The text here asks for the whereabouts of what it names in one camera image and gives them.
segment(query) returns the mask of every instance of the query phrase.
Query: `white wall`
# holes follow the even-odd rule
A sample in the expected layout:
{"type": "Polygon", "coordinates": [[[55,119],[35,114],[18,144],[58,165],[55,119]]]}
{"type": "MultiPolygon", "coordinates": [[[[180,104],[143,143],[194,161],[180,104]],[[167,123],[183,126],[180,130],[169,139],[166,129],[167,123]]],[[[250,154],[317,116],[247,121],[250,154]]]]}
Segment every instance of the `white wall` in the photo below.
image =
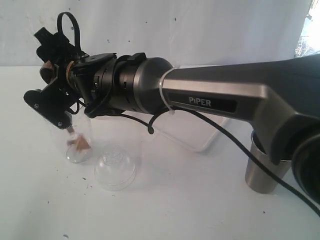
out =
{"type": "Polygon", "coordinates": [[[146,52],[176,65],[287,59],[310,1],[0,0],[0,66],[41,65],[33,34],[43,26],[54,32],[57,15],[69,8],[91,55],[146,52]]]}

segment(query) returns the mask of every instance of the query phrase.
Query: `stainless steel cup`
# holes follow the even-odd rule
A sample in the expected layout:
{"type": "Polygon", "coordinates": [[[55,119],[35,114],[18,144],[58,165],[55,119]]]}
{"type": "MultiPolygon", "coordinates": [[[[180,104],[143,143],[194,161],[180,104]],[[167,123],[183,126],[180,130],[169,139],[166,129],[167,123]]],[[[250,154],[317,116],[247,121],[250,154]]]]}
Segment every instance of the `stainless steel cup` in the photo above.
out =
{"type": "MultiPolygon", "coordinates": [[[[250,152],[270,171],[282,179],[289,170],[291,161],[281,160],[279,165],[274,165],[262,149],[262,146],[259,146],[259,140],[254,131],[251,134],[251,141],[252,145],[250,152]]],[[[250,158],[248,159],[248,164],[246,166],[245,182],[253,191],[260,194],[271,193],[278,184],[263,172],[250,158]]]]}

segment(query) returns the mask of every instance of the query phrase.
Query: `metal cup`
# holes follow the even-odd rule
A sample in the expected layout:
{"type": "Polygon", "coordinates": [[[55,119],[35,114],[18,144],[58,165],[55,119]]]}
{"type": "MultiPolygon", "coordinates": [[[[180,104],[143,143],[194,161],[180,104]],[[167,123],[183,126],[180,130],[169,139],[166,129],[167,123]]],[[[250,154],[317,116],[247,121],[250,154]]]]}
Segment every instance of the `metal cup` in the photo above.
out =
{"type": "MultiPolygon", "coordinates": [[[[274,165],[261,146],[255,132],[251,134],[250,152],[271,172],[279,178],[283,178],[291,166],[290,160],[280,160],[279,165],[274,165]]],[[[255,192],[269,194],[277,186],[277,182],[262,171],[250,158],[245,171],[245,182],[255,192]]]]}

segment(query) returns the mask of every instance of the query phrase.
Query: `robotic arm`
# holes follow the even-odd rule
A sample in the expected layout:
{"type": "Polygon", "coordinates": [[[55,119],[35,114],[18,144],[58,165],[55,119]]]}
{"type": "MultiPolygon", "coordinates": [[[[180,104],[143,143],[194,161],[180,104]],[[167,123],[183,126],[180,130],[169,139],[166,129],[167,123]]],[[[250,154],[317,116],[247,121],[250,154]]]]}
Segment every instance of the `robotic arm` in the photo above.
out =
{"type": "Polygon", "coordinates": [[[320,54],[188,69],[144,53],[89,56],[68,12],[59,15],[57,33],[42,28],[35,37],[41,43],[37,55],[54,71],[43,90],[26,92],[24,100],[58,128],[71,125],[75,103],[84,105],[90,118],[124,111],[156,114],[176,106],[247,121],[271,161],[292,160],[295,179],[320,203],[320,54]],[[63,14],[74,25],[75,46],[62,32],[63,14]]]}

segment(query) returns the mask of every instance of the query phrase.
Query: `white table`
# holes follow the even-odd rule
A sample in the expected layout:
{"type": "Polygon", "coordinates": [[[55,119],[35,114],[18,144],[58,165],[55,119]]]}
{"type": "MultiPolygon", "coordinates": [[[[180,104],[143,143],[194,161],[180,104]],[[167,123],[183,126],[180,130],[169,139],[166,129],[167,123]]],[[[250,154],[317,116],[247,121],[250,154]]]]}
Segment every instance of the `white table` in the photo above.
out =
{"type": "MultiPolygon", "coordinates": [[[[44,86],[38,71],[0,67],[1,240],[320,239],[320,219],[293,194],[246,185],[247,158],[223,135],[194,153],[131,120],[95,119],[96,139],[114,139],[138,159],[132,185],[101,189],[95,161],[65,160],[24,103],[27,90],[44,86]]],[[[249,124],[232,120],[228,129],[250,147],[249,124]]],[[[291,172],[285,180],[297,186],[291,172]]]]}

